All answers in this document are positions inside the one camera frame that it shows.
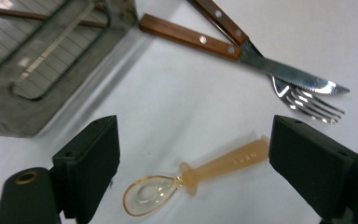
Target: white countertop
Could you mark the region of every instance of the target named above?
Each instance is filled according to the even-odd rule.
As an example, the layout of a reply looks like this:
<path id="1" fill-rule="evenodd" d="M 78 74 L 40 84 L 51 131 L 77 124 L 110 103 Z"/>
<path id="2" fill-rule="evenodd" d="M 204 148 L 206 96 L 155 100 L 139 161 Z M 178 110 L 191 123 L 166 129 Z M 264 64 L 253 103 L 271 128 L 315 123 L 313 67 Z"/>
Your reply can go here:
<path id="1" fill-rule="evenodd" d="M 95 71 L 96 77 L 106 75 L 84 85 L 39 135 L 0 137 L 0 193 L 11 175 L 50 168 L 51 157 L 91 121 L 117 115 L 121 163 L 91 223 L 319 223 L 268 161 L 202 183 L 194 197 L 179 189 L 153 214 L 131 217 L 124 211 L 123 193 L 135 180 L 175 176 L 181 161 L 197 167 L 270 136 L 274 115 L 300 119 L 358 152 L 358 1 L 215 3 L 267 58 L 349 87 L 349 94 L 323 97 L 346 111 L 339 124 L 292 111 L 267 76 L 134 27 Z M 136 5 L 139 19 L 149 13 L 225 40 L 187 1 Z M 93 89 L 95 83 L 100 85 Z"/>

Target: wooden knife handle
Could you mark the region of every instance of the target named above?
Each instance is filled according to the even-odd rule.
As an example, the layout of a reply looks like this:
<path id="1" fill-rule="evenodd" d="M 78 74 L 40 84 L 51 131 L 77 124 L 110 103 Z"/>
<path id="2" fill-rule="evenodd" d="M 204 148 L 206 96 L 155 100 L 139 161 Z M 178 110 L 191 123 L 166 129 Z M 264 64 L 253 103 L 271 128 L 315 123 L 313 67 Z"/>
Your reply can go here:
<path id="1" fill-rule="evenodd" d="M 177 43 L 190 46 L 191 48 L 206 50 L 226 59 L 237 61 L 240 58 L 241 48 L 238 46 L 230 45 L 148 14 L 142 17 L 139 29 L 152 35 L 165 37 Z"/>
<path id="2" fill-rule="evenodd" d="M 187 0 L 235 44 L 241 46 L 249 36 L 212 0 Z"/>

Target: metal blade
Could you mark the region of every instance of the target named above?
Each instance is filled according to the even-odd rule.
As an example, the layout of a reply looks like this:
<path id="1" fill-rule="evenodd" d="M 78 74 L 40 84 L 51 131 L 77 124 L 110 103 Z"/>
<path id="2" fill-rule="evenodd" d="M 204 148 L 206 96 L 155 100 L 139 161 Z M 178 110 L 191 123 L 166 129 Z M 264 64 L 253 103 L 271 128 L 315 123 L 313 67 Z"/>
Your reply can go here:
<path id="1" fill-rule="evenodd" d="M 340 86 L 335 82 L 321 77 L 316 77 L 294 67 L 263 58 L 255 51 L 255 47 L 253 47 L 250 42 L 247 42 L 242 46 L 240 62 L 250 65 L 251 67 L 271 77 L 276 77 L 296 85 L 304 90 L 332 95 L 350 91 L 348 88 Z"/>

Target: steak knife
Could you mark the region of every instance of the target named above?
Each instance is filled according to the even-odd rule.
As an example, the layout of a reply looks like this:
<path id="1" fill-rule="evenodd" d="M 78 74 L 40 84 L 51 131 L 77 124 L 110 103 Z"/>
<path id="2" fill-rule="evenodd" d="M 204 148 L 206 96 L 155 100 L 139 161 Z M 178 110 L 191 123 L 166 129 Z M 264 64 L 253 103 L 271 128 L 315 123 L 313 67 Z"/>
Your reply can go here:
<path id="1" fill-rule="evenodd" d="M 218 26 L 235 44 L 228 44 L 148 14 L 145 14 L 141 19 L 139 28 L 152 35 L 165 37 L 191 48 L 201 49 L 225 59 L 245 64 L 264 74 L 277 77 L 304 90 L 321 94 L 340 94 L 350 91 L 348 88 L 340 86 L 335 82 L 262 57 L 249 37 L 223 11 L 219 10 L 215 3 L 208 1 L 209 4 L 205 4 L 202 3 L 203 0 L 191 0 L 190 2 L 205 17 Z M 224 20 L 215 20 L 214 18 L 223 18 Z"/>

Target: baby spoon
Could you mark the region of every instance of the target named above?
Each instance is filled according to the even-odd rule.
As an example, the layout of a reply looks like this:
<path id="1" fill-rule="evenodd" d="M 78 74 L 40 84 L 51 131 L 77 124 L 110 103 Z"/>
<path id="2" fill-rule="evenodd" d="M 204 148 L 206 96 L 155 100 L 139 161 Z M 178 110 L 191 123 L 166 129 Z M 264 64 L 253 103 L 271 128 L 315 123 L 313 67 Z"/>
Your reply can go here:
<path id="1" fill-rule="evenodd" d="M 182 173 L 180 176 L 146 176 L 130 185 L 124 193 L 124 209 L 134 217 L 146 215 L 165 204 L 182 186 L 186 186 L 187 192 L 194 195 L 200 181 L 250 166 L 265 160 L 268 156 L 269 139 L 263 136 L 196 169 L 182 162 L 179 165 Z"/>

